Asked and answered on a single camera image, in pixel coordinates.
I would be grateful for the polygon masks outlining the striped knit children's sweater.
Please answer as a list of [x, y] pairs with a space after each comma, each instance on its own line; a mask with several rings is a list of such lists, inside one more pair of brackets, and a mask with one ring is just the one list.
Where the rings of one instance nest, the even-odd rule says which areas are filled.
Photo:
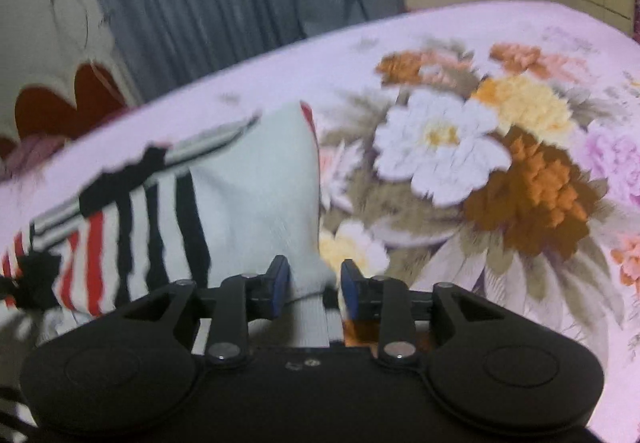
[[[1, 296], [82, 323], [31, 349], [17, 389], [29, 442], [329, 442], [347, 426], [335, 276], [319, 253], [310, 108], [286, 105], [149, 147], [20, 229]], [[209, 362], [205, 291], [291, 267], [282, 314], [248, 325], [250, 357]]]

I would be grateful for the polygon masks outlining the pink floral bed sheet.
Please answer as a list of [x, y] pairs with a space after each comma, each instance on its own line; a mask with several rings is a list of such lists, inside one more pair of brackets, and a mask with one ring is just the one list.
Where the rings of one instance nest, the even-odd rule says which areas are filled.
[[[639, 49], [551, 3], [408, 13], [243, 62], [127, 112], [1, 186], [17, 232], [104, 172], [307, 105], [319, 253], [341, 322], [330, 442], [634, 442], [639, 437]], [[419, 359], [378, 360], [342, 263], [409, 289]], [[1, 392], [82, 323], [1, 297]]]

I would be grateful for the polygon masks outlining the purple crumpled blanket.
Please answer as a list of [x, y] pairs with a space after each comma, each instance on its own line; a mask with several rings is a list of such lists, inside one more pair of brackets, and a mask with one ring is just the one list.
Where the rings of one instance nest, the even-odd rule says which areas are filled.
[[47, 163], [68, 144], [63, 135], [31, 135], [1, 161], [1, 182], [41, 180]]

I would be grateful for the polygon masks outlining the red heart-shaped headboard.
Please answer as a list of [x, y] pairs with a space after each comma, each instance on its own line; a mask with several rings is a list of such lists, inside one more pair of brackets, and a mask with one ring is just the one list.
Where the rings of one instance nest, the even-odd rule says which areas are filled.
[[8, 159], [22, 140], [32, 136], [77, 140], [129, 108], [111, 71], [97, 62], [79, 65], [72, 96], [67, 100], [47, 85], [24, 86], [11, 111], [17, 139], [1, 133], [1, 159]]

